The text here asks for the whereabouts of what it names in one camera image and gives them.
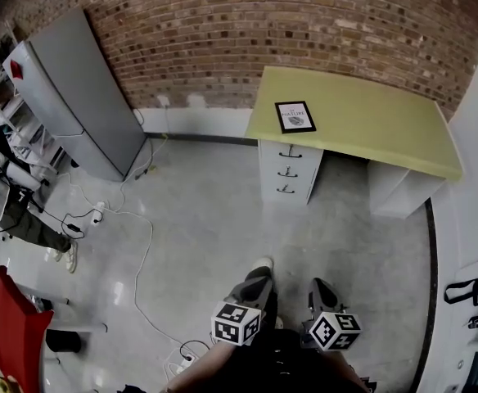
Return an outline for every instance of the red chair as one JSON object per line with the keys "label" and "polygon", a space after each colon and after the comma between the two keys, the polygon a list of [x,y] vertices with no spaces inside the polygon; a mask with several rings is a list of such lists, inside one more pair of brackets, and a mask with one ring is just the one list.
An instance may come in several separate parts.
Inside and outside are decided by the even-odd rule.
{"label": "red chair", "polygon": [[25,393],[42,393],[41,351],[53,312],[38,313],[0,266],[0,370],[12,376]]}

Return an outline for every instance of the white drawer cabinet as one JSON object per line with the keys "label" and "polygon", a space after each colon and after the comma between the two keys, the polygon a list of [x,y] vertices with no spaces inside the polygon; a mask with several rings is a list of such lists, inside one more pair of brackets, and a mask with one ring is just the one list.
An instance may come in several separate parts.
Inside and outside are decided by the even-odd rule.
{"label": "white drawer cabinet", "polygon": [[322,150],[259,141],[263,201],[305,206],[321,162]]}

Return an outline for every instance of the gray refrigerator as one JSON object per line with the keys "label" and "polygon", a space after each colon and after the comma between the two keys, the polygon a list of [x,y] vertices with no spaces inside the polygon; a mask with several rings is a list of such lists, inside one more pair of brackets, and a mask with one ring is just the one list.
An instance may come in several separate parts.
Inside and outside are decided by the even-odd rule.
{"label": "gray refrigerator", "polygon": [[88,174],[123,181],[146,136],[75,8],[19,43],[3,67],[47,131]]}

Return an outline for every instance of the white floor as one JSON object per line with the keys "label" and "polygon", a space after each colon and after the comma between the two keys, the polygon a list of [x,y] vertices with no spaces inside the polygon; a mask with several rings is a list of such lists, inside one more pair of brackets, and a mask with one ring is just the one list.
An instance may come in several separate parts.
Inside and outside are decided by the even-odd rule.
{"label": "white floor", "polygon": [[[143,148],[136,165],[150,155]],[[157,169],[124,186],[122,211],[154,226],[150,253],[138,281],[137,300],[161,330],[180,341],[210,343],[210,315],[262,255],[275,259],[280,315],[295,327],[309,318],[311,278],[333,283],[359,314],[364,334],[346,353],[361,377],[378,380],[378,392],[407,391],[417,367],[426,326],[430,256],[426,214],[406,220],[368,212],[366,166],[328,157],[307,207],[263,206],[255,147],[168,141]],[[72,169],[92,203],[118,208],[119,184]],[[56,181],[46,209],[57,217],[90,210],[67,176]],[[145,254],[150,224],[132,215],[106,213],[97,227],[90,217],[74,222],[86,232],[79,266],[69,275],[45,249],[0,240],[0,264],[19,283],[71,299],[109,327],[84,336],[79,355],[59,354],[46,367],[47,392],[96,388],[115,392],[124,384],[148,393],[165,383],[164,361],[178,345],[155,332],[133,304],[134,279]],[[43,219],[60,229],[54,219]],[[204,347],[192,344],[202,354]],[[179,364],[175,351],[168,359]]]}

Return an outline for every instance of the drawer handle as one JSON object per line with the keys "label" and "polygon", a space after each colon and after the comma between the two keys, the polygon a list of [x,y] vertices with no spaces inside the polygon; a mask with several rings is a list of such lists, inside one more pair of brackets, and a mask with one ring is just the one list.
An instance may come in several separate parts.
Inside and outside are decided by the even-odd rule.
{"label": "drawer handle", "polygon": [[279,152],[279,156],[283,156],[283,157],[291,157],[292,159],[300,159],[303,155],[302,154],[299,154],[298,156],[293,156],[291,154],[291,151],[292,149],[294,148],[294,145],[291,144],[290,145],[290,148],[288,149],[288,154],[282,154],[281,152]]}
{"label": "drawer handle", "polygon": [[290,174],[290,166],[286,167],[286,173],[282,174],[281,172],[277,172],[279,176],[282,176],[283,178],[297,178],[297,174]]}
{"label": "drawer handle", "polygon": [[295,191],[287,191],[286,189],[288,188],[288,185],[285,185],[282,187],[282,189],[277,188],[277,192],[282,192],[282,193],[295,193]]}

